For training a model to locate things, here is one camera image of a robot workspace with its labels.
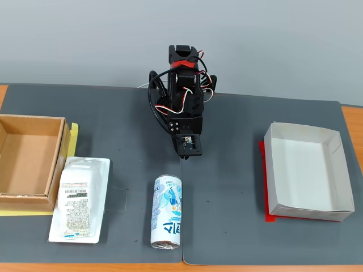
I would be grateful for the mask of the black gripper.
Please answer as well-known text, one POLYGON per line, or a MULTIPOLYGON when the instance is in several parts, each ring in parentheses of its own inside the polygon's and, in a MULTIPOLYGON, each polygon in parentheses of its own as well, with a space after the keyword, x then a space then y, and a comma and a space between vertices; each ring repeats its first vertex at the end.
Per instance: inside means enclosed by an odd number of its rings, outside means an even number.
POLYGON ((172 142, 175 152, 181 159, 188 160, 189 156, 185 156, 184 144, 181 135, 176 134, 201 134, 202 132, 202 115, 192 114, 168 114, 167 127, 174 134, 172 142))

